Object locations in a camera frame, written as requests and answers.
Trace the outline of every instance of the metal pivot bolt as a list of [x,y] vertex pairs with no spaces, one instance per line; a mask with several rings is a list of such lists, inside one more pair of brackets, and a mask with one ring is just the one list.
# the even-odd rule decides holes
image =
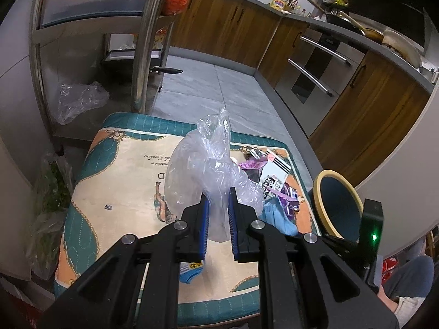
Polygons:
[[186,227],[187,227],[187,223],[184,222],[183,220],[179,220],[174,223],[174,229],[176,230],[185,230]]
[[317,235],[313,234],[312,232],[307,232],[305,235],[303,235],[303,239],[307,243],[315,243],[317,241]]
[[252,221],[252,228],[254,229],[263,229],[265,226],[265,223],[262,220],[253,220]]
[[129,245],[136,240],[136,237],[133,234],[126,234],[122,236],[122,243],[124,245]]

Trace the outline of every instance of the oven handle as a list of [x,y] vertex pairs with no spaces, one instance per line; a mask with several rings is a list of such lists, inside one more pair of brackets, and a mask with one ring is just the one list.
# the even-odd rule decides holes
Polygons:
[[305,41],[306,43],[309,43],[310,45],[313,45],[314,47],[317,47],[317,48],[321,49],[322,51],[330,54],[331,56],[333,56],[333,57],[337,58],[338,60],[342,61],[344,64],[349,65],[349,66],[351,65],[351,63],[347,60],[347,58],[345,58],[340,53],[332,51],[329,48],[326,48],[325,46],[322,46],[321,44],[317,43],[316,41],[313,41],[312,39],[309,39],[308,37],[300,36],[300,39],[302,41]]
[[293,62],[291,59],[288,60],[288,63],[290,63],[292,66],[299,69],[301,73],[303,73],[309,80],[311,80],[315,85],[319,87],[321,91],[323,91],[328,96],[334,96],[332,92],[328,90],[327,87],[325,87],[322,83],[320,83],[315,76],[313,76],[311,73],[303,69],[300,65],[298,65],[296,62]]

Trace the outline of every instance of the floor tile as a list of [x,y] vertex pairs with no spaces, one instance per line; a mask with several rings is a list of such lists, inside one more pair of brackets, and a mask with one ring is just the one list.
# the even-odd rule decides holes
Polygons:
[[291,139],[282,120],[273,115],[260,111],[250,110],[241,106],[226,106],[229,111],[230,127],[232,131],[249,135],[260,135],[271,137],[284,142],[294,159],[298,172],[307,190],[312,188],[313,181],[309,174],[300,152],[297,150],[294,141]]
[[163,90],[223,101],[218,76],[212,64],[169,56],[166,66],[181,69],[183,73],[165,74]]
[[157,95],[152,116],[196,124],[209,114],[219,113],[222,107],[223,101],[162,90]]
[[218,66],[215,69],[226,106],[242,106],[278,116],[253,76]]

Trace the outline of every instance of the white sleeve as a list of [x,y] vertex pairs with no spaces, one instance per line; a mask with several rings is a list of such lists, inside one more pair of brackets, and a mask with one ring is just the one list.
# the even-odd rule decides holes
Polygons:
[[424,302],[425,298],[409,298],[397,297],[399,299],[398,308],[395,311],[396,318],[399,322],[399,327],[402,328],[405,323],[413,316],[413,314]]

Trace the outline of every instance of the countertop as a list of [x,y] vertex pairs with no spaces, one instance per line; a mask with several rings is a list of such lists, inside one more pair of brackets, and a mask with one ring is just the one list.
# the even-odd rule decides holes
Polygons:
[[298,21],[303,21],[308,23],[309,25],[316,26],[319,28],[322,28],[324,30],[327,30],[328,32],[335,33],[338,35],[341,35],[360,46],[371,50],[373,52],[376,52],[383,57],[389,59],[391,62],[396,64],[399,68],[404,70],[407,74],[409,74],[418,84],[420,84],[429,94],[433,92],[434,85],[430,83],[418,70],[414,69],[409,63],[407,63],[405,60],[403,60],[401,57],[397,56],[396,54],[392,53],[387,48],[383,47],[382,45],[364,37],[361,36],[355,32],[346,30],[345,28],[339,27],[334,24],[330,24],[328,22],[322,22],[316,19],[308,18],[308,17],[301,17],[297,15],[285,15],[284,13],[277,11],[274,8],[271,8],[269,5],[266,5],[258,0],[246,0],[248,2],[254,3],[255,5],[258,5],[260,7],[266,8],[267,10],[273,12],[274,14],[278,15],[281,18],[291,18],[296,19]]

